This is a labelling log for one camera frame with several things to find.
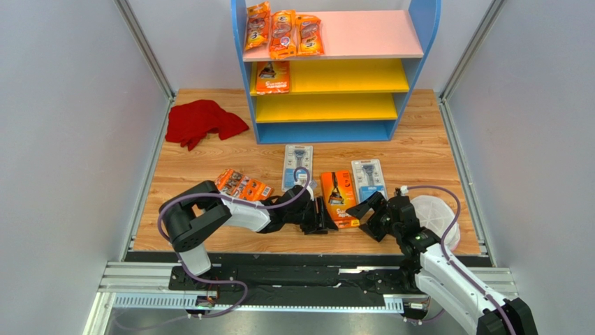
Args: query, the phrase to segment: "shelf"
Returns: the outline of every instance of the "shelf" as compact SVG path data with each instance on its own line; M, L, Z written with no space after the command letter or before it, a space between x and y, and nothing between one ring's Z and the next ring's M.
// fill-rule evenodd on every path
M423 49L407 10L300 13L322 20L325 54L305 59L421 58ZM269 61L266 46L246 51L244 61Z
M289 94L407 92L409 83L400 59L292 61ZM250 94L257 96L256 63Z
M390 93L277 94L256 98L256 122L396 120Z
M258 124L261 144L390 140L394 121Z

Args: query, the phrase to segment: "white razor package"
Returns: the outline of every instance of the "white razor package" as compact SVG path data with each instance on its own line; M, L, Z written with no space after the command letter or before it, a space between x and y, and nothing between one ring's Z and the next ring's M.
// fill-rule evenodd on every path
M366 200L375 192L382 193L386 198L386 184L379 160L351 161L351 168L353 169L358 202Z
M312 156L314 148L311 145L286 145L285 161L283 162L283 184L281 190L287 191L295 185L306 183L307 175L304 171L297 171L297 181L293 178L293 171L301 166L306 168L312 176Z

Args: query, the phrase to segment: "pink shelf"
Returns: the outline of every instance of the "pink shelf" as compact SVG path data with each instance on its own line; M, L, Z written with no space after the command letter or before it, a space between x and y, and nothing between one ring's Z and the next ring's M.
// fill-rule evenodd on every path
M322 20L325 55L305 59L421 58L416 30L407 10L310 12ZM244 53L244 61L269 61L268 47Z

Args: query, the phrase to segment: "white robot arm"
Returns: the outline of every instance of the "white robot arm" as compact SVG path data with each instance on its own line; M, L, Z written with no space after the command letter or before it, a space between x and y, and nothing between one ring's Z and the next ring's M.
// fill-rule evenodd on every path
M507 300L471 273L436 234L420 226L409 197L399 189L389 200L376 192L347 213L362 218L370 209L374 213L360 229L377 241L396 238L406 256L399 267L405 290L429 295L470 335L537 334L530 308L520 298Z

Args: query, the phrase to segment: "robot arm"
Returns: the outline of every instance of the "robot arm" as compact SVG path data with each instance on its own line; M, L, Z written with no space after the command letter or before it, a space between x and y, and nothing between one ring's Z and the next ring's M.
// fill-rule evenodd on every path
M159 212L163 214L163 224L174 251L188 270L199 276L211 268L204 241L223 225L243 227L263 234L276 232L286 223L300 224L306 235L338 230L322 198L314 199L310 188L299 195L301 190L301 186L294 186L281 197L248 202L252 205L249 207L246 202L221 195L213 181L204 181L167 201ZM208 193L210 196L192 196ZM194 207L200 215L195 214Z
M400 283L405 290L431 296L470 335L510 333L496 304L508 316L517 335L537 334L531 310L520 298L507 300L450 251L444 254L440 238L420 226L409 197L397 189L397 195L386 200L376 192L347 213L362 218L370 209L374 213L360 229L377 241L386 235L396 238L406 256L399 267Z

